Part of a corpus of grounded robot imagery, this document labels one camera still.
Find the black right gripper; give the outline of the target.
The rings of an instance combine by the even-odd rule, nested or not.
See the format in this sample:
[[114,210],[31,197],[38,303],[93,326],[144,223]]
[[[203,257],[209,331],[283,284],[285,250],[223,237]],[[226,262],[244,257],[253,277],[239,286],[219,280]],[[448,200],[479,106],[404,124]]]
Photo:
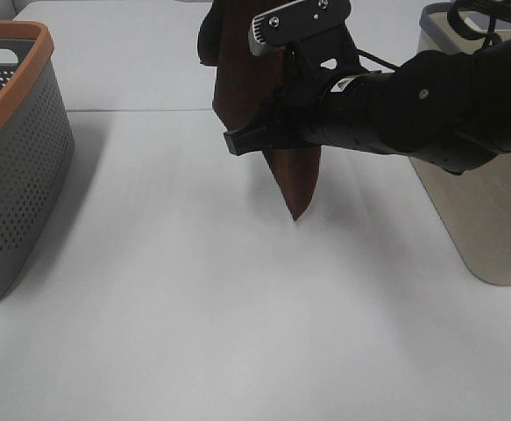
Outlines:
[[264,100],[245,126],[224,134],[233,155],[316,145],[309,125],[320,101],[338,81],[366,72],[346,25],[283,48],[294,59],[296,75]]

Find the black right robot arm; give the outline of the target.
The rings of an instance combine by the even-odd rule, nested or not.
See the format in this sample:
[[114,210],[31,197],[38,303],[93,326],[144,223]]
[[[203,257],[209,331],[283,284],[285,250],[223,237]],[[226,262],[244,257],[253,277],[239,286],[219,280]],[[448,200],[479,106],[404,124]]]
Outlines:
[[333,146],[459,175],[511,153],[511,39],[472,54],[426,50],[392,73],[349,65],[290,82],[224,138],[235,155]]

